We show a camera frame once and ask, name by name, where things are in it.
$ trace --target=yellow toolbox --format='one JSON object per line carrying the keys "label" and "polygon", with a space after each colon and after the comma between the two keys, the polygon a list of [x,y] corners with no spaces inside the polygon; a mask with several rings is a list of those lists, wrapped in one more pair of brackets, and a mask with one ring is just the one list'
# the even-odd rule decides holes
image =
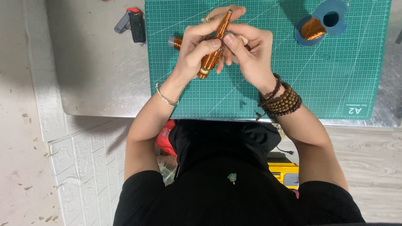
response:
{"label": "yellow toolbox", "polygon": [[299,187],[299,166],[294,163],[269,162],[269,170],[283,185],[290,189]]}

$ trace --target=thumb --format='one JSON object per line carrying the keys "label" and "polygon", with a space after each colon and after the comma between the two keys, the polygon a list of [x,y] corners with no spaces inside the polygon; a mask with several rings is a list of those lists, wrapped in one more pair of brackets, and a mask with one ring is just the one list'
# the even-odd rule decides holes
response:
{"label": "thumb", "polygon": [[251,53],[244,47],[243,40],[238,39],[233,34],[227,34],[224,37],[224,43],[229,47],[230,51],[239,59],[239,63],[243,64],[251,58]]}
{"label": "thumb", "polygon": [[204,40],[200,42],[187,57],[195,62],[199,62],[205,55],[217,51],[221,44],[222,42],[219,39]]}

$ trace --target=green pendant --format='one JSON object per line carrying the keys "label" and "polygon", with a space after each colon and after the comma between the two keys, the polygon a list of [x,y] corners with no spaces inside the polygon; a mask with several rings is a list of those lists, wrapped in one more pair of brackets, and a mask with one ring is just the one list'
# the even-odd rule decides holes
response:
{"label": "green pendant", "polygon": [[236,181],[236,177],[237,177],[237,173],[231,173],[228,176],[228,179],[234,184],[234,182]]}

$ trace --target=wooden floor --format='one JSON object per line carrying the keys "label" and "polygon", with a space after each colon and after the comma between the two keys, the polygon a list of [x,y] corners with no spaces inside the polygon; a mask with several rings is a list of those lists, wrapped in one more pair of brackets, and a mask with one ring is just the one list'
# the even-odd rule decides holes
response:
{"label": "wooden floor", "polygon": [[[366,222],[401,223],[402,128],[327,126],[326,129],[349,191]],[[278,147],[296,151],[288,138]],[[299,163],[297,153],[286,156]]]}

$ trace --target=metal table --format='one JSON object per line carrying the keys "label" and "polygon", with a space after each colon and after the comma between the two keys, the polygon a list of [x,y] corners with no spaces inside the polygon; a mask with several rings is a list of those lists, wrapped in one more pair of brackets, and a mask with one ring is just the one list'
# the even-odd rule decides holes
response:
{"label": "metal table", "polygon": [[[141,0],[47,1],[63,109],[69,115],[135,117],[150,98],[147,45],[113,28]],[[377,100],[370,120],[325,125],[397,127],[402,114],[402,2],[393,1]]]}

